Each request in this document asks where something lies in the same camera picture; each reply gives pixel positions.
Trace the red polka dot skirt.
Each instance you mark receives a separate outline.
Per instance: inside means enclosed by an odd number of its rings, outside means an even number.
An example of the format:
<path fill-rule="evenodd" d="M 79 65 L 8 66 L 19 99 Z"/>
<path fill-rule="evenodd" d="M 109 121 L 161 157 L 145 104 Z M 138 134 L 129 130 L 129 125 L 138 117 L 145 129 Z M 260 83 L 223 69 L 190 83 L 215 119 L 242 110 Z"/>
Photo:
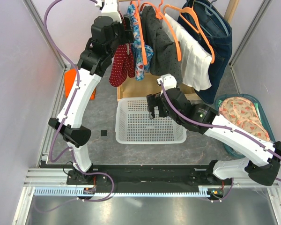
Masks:
<path fill-rule="evenodd" d="M 129 55 L 127 55 L 126 44 L 120 45 L 114 56 L 109 82 L 111 86 L 119 87 L 128 77 L 134 76 L 135 65 L 131 45 Z"/>

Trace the orange hanger of floral skirt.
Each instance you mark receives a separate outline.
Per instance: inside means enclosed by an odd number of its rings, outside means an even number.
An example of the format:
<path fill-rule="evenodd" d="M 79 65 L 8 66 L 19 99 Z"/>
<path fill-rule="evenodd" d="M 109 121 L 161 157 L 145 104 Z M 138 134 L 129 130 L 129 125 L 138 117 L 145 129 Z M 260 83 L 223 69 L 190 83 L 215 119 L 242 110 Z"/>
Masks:
<path fill-rule="evenodd" d="M 139 12 L 140 0 L 131 0 L 130 4 L 134 5 L 134 7 L 135 7 L 135 18 L 137 19 L 137 23 L 139 26 L 143 64 L 147 65 L 148 60 L 147 60 L 147 55 L 146 55 L 145 42 L 144 42 L 142 26 L 141 26 L 141 17 L 140 17 L 140 12 Z"/>

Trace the blue floral skirt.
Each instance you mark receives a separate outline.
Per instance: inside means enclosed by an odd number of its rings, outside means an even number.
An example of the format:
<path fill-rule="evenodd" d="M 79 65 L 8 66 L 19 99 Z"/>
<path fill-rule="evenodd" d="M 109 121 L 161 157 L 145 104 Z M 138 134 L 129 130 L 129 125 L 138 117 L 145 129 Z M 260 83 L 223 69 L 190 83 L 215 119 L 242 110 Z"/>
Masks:
<path fill-rule="evenodd" d="M 134 42 L 132 43 L 132 52 L 133 52 L 134 63 L 135 63 L 135 79 L 137 81 L 141 81 L 145 78 L 145 73 L 149 72 L 150 62 L 154 55 L 154 51 L 153 51 L 152 47 L 145 44 L 148 63 L 147 63 L 147 65 L 144 65 L 143 59 L 142 59 L 139 26 L 137 23 L 137 19 L 135 18 L 134 5 L 130 4 L 130 6 L 127 9 L 127 14 L 129 15 L 129 19 L 131 22 L 131 26 L 133 28 L 133 35 L 134 35 Z"/>

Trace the orange hanger of grey skirt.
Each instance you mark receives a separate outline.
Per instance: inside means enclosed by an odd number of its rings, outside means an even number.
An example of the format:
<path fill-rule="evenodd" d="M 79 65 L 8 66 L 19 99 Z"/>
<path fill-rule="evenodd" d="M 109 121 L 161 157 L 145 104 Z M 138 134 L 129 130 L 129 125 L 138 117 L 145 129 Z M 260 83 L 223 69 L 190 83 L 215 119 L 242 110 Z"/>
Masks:
<path fill-rule="evenodd" d="M 175 45 L 176 45 L 176 52 L 177 52 L 177 60 L 181 61 L 181 59 L 182 59 L 181 48 L 180 48 L 177 36 L 176 36 L 171 24 L 169 23 L 169 21 L 166 19 L 166 17 L 164 16 L 164 14 L 160 10 L 160 7 L 161 7 L 162 4 L 163 4 L 163 1 L 161 1 L 159 6 L 157 7 L 153 3 L 146 1 L 146 2 L 141 4 L 140 11 L 143 11 L 143 8 L 145 7 L 145 5 L 150 5 L 155 10 L 156 18 L 163 19 L 165 21 L 166 25 L 168 26 L 168 28 L 169 28 L 169 30 L 170 30 L 173 38 L 174 38 L 174 42 L 175 42 Z"/>

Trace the grey dotted skirt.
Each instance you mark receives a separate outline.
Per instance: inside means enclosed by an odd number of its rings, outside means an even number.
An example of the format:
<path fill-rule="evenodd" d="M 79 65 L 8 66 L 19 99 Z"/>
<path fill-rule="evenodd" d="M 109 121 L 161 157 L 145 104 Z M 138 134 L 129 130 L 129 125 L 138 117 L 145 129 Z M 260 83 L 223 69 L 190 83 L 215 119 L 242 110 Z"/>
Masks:
<path fill-rule="evenodd" d="M 155 9 L 145 6 L 141 12 L 142 32 L 145 44 L 153 49 L 149 71 L 152 75 L 171 74 L 178 84 L 182 83 L 181 67 L 177 60 L 176 44 L 163 30 L 156 18 Z"/>

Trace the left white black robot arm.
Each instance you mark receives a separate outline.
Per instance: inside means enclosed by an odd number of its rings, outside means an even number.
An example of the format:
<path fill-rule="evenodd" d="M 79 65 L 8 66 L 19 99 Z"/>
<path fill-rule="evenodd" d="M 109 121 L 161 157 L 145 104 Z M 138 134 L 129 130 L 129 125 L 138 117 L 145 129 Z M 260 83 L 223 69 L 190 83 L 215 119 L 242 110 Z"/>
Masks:
<path fill-rule="evenodd" d="M 49 126 L 63 137 L 73 159 L 69 176 L 82 184 L 92 182 L 92 162 L 87 143 L 91 130 L 82 125 L 82 118 L 92 92 L 100 83 L 112 63 L 117 48 L 134 41 L 133 29 L 127 15 L 117 22 L 108 16 L 99 16 L 91 26 L 91 38 L 80 54 L 73 86 L 63 109 L 56 118 L 49 119 Z"/>

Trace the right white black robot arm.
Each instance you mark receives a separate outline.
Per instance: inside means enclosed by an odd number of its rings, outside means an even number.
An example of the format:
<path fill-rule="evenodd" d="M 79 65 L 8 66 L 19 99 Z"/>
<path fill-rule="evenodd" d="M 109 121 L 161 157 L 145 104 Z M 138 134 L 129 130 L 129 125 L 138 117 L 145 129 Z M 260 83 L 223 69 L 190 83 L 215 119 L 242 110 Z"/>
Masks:
<path fill-rule="evenodd" d="M 244 158 L 232 161 L 212 160 L 205 172 L 209 184 L 232 178 L 250 178 L 271 186 L 280 169 L 281 142 L 263 141 L 233 125 L 206 104 L 192 104 L 177 88 L 146 96 L 149 116 L 170 117 L 189 131 L 212 137 L 240 152 Z"/>

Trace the white pleated skirt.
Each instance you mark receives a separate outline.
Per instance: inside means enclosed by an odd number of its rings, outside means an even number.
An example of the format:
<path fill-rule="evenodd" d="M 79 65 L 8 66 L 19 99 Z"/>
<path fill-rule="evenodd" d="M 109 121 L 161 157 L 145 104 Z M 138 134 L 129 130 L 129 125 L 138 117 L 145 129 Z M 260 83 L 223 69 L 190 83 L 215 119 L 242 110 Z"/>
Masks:
<path fill-rule="evenodd" d="M 212 84 L 208 69 L 212 56 L 170 15 L 165 14 L 165 18 L 180 42 L 182 83 L 193 87 L 196 91 L 209 89 Z"/>

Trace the orange hanger on denim skirt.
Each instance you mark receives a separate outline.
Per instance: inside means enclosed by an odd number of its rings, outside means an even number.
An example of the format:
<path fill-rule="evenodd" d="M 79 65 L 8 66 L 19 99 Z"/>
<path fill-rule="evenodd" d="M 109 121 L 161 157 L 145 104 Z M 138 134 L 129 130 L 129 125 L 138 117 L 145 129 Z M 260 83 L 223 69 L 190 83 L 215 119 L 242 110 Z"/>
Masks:
<path fill-rule="evenodd" d="M 195 26 L 189 20 L 187 20 L 186 17 L 184 17 L 184 14 L 189 15 L 193 19 Z M 202 30 L 198 17 L 192 7 L 180 9 L 179 15 L 197 34 L 201 33 Z"/>

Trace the orange hanger of white skirt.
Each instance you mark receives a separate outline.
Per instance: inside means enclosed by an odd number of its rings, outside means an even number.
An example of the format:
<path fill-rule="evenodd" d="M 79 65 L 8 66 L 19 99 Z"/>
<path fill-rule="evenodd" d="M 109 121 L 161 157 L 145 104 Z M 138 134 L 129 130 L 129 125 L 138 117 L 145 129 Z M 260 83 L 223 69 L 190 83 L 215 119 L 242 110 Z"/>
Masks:
<path fill-rule="evenodd" d="M 203 37 L 205 43 L 207 44 L 207 46 L 208 46 L 208 48 L 209 48 L 209 50 L 210 50 L 210 52 L 211 52 L 212 60 L 211 60 L 210 63 L 213 64 L 214 61 L 215 61 L 215 53 L 214 53 L 214 50 L 213 50 L 212 46 L 210 45 L 209 40 L 207 39 L 205 33 L 203 32 L 203 30 L 202 30 L 202 28 L 201 28 L 201 26 L 200 26 L 199 19 L 198 19 L 198 17 L 197 17 L 197 14 L 195 13 L 193 7 L 178 8 L 178 7 L 176 7 L 176 6 L 173 6 L 173 5 L 170 5 L 170 4 L 166 4 L 166 5 L 163 7 L 163 13 L 164 13 L 164 14 L 165 14 L 165 10 L 166 10 L 167 8 L 170 8 L 170 9 L 173 9 L 173 10 L 179 12 L 179 15 L 182 17 L 182 19 L 183 19 L 197 34 L 200 34 L 200 35 Z M 189 14 L 189 15 L 193 18 L 193 20 L 194 20 L 196 26 L 193 26 L 193 25 L 182 15 L 183 13 Z"/>

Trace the dark blue denim skirt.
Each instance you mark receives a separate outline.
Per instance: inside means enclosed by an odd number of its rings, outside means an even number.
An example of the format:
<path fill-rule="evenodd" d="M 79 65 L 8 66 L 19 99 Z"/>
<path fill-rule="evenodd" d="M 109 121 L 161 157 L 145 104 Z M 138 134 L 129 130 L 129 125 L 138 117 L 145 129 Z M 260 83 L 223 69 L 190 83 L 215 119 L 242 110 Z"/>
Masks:
<path fill-rule="evenodd" d="M 188 0 L 183 7 L 193 7 L 194 11 L 194 2 L 195 0 Z M 214 103 L 214 99 L 217 93 L 217 90 L 220 85 L 225 68 L 228 64 L 228 61 L 232 55 L 232 34 L 227 37 L 214 37 L 209 36 L 204 30 L 207 39 L 212 46 L 215 53 L 215 61 L 209 66 L 208 75 L 209 80 L 212 86 L 207 90 L 196 91 L 198 96 L 207 104 L 211 105 Z"/>

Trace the blue-grey hanger of denim skirt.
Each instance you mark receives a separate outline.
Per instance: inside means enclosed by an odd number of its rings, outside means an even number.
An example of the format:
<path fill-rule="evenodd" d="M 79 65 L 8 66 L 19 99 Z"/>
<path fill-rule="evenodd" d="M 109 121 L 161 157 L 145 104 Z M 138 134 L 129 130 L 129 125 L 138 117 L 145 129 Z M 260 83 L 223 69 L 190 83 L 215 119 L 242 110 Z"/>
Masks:
<path fill-rule="evenodd" d="M 214 7 L 215 0 L 196 0 L 194 2 L 195 12 L 199 13 L 200 27 L 209 35 L 214 37 L 227 37 L 231 35 L 231 27 Z"/>

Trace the white plastic laundry basket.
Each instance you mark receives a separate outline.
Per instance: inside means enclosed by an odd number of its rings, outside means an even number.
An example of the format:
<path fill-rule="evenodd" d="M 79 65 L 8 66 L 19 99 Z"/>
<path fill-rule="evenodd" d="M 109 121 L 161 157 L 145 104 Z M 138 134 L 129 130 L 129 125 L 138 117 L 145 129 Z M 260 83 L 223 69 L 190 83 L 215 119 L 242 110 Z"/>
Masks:
<path fill-rule="evenodd" d="M 180 144 L 185 142 L 186 129 L 169 117 L 150 119 L 145 97 L 129 97 L 118 101 L 115 137 L 120 144 Z"/>

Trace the wooden clothes rack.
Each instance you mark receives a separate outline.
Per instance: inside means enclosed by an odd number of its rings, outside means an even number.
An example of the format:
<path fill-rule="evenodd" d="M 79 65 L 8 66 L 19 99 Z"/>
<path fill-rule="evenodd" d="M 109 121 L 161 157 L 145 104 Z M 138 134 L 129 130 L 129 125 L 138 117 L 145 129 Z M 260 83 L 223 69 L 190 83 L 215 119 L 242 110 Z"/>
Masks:
<path fill-rule="evenodd" d="M 231 23 L 235 14 L 239 0 L 230 0 L 227 9 L 224 14 L 224 19 Z M 117 87 L 117 100 L 123 98 L 136 98 L 146 97 L 148 94 L 157 93 L 160 91 L 160 87 L 156 84 L 157 76 L 150 73 L 145 74 L 145 78 L 142 81 L 136 81 L 135 79 L 128 78 L 123 84 Z"/>

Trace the small black square marker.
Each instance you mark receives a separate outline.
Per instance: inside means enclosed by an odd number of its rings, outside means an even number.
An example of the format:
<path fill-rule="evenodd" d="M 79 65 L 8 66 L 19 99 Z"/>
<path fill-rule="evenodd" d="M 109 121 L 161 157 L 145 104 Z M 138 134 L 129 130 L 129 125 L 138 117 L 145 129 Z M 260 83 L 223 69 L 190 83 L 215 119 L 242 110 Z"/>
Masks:
<path fill-rule="evenodd" d="M 107 136 L 108 135 L 108 130 L 101 130 L 100 131 L 100 136 Z"/>

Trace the orange cloth on floor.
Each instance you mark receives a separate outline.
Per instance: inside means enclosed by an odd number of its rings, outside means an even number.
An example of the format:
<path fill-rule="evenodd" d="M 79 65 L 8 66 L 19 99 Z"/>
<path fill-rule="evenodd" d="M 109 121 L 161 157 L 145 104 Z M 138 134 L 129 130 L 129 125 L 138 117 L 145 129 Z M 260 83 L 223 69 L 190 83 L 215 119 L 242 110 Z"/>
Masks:
<path fill-rule="evenodd" d="M 65 88 L 65 97 L 68 98 L 71 88 L 74 84 L 74 79 L 76 77 L 76 72 L 74 69 L 65 72 L 64 74 L 64 88 Z"/>

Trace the peach floral garment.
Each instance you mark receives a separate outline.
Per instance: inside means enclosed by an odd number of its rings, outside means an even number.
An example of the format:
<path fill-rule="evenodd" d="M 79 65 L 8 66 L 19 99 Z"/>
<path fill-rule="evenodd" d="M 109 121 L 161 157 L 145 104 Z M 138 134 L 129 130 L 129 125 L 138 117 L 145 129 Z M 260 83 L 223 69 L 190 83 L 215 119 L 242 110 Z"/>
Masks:
<path fill-rule="evenodd" d="M 258 107 L 244 97 L 229 97 L 219 101 L 219 113 L 232 124 L 264 141 L 270 141 L 264 128 Z"/>

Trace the teal plastic basin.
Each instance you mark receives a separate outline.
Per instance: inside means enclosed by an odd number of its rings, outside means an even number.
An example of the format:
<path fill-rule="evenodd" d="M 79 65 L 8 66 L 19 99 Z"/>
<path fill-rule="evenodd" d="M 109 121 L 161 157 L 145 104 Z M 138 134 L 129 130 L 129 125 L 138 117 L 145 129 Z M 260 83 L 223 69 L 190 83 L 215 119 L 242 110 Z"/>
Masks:
<path fill-rule="evenodd" d="M 258 110 L 259 110 L 259 113 L 260 113 L 260 117 L 261 117 L 261 120 L 262 120 L 262 124 L 263 124 L 264 128 L 268 131 L 269 137 L 271 139 L 270 141 L 272 141 L 273 143 L 276 142 L 275 137 L 273 135 L 273 132 L 272 132 L 272 130 L 270 128 L 269 122 L 267 120 L 266 114 L 264 113 L 264 110 L 262 108 L 262 105 L 255 97 L 253 97 L 251 95 L 248 95 L 248 94 L 238 94 L 238 95 L 236 95 L 236 94 L 235 95 L 227 95 L 227 94 L 225 94 L 225 95 L 221 95 L 214 102 L 216 110 L 219 111 L 219 101 L 221 101 L 221 100 L 223 101 L 223 100 L 225 100 L 227 98 L 230 98 L 230 97 L 244 97 L 244 98 L 252 101 L 253 103 L 255 103 L 257 105 L 257 107 L 258 107 Z"/>

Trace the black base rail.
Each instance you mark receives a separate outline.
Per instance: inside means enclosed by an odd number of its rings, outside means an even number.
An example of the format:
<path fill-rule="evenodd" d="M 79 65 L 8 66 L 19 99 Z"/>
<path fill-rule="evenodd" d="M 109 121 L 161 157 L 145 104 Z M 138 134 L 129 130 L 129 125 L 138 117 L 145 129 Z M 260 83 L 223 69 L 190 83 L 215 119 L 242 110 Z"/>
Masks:
<path fill-rule="evenodd" d="M 95 185 L 103 191 L 149 190 L 194 191 L 199 186 L 229 186 L 231 179 L 220 180 L 208 165 L 93 165 L 91 177 L 80 174 L 72 165 L 46 165 L 42 169 L 69 169 L 68 185 Z"/>

